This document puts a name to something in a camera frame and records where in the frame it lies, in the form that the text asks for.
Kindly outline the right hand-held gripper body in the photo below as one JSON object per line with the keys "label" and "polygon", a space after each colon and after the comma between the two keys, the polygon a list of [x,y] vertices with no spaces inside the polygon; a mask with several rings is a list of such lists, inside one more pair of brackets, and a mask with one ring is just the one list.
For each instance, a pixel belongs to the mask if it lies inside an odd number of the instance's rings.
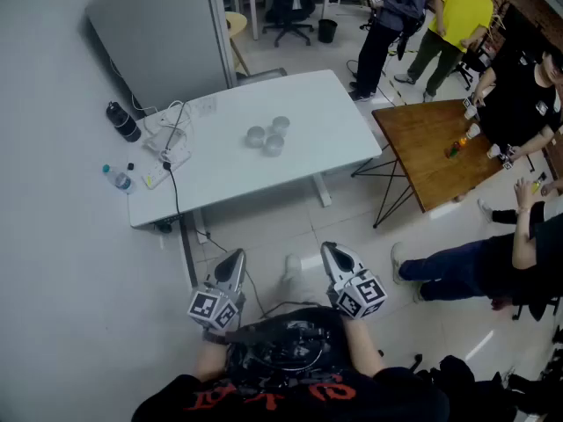
{"label": "right hand-held gripper body", "polygon": [[320,254],[330,284],[327,296],[342,315],[358,320],[375,313],[388,295],[378,276],[351,249],[323,242]]}

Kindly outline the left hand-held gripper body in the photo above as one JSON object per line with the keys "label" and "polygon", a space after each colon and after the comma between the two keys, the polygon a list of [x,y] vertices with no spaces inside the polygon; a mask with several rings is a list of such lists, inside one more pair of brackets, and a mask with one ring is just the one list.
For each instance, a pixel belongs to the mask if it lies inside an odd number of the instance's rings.
{"label": "left hand-held gripper body", "polygon": [[206,330],[227,331],[245,304],[245,266],[243,249],[216,258],[203,282],[193,290],[187,314]]}

